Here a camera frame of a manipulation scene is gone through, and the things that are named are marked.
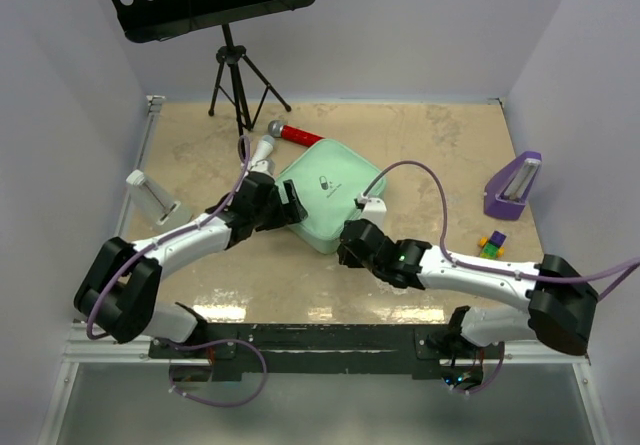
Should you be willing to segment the mint green medicine kit case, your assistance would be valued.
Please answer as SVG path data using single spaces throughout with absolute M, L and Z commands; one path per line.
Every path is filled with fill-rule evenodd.
M 279 173 L 276 184 L 293 182 L 307 218 L 289 229 L 321 254 L 333 254 L 344 222 L 360 216 L 355 199 L 366 189 L 381 198 L 387 186 L 381 170 L 346 145 L 323 139 Z

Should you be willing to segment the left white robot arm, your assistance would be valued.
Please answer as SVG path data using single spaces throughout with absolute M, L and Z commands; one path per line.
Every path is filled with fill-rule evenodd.
M 207 345 L 204 319 L 181 304 L 157 300 L 161 281 L 193 262 L 224 252 L 253 233 L 279 229 L 307 217 L 294 182 L 278 185 L 266 173 L 250 172 L 236 193 L 223 196 L 188 224 L 150 239 L 127 242 L 120 237 L 100 248 L 73 300 L 88 320 L 88 333 L 128 343 L 146 335 L 171 341 L 185 357 L 200 355 Z

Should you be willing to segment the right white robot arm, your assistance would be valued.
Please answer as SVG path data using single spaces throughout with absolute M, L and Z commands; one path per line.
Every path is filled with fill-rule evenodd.
M 453 254 L 428 242 L 393 241 L 366 219 L 346 222 L 340 264 L 365 268 L 399 289 L 449 290 L 497 302 L 455 311 L 440 346 L 459 358 L 497 342 L 536 339 L 571 356 L 587 352 L 599 295 L 566 260 L 493 262 Z

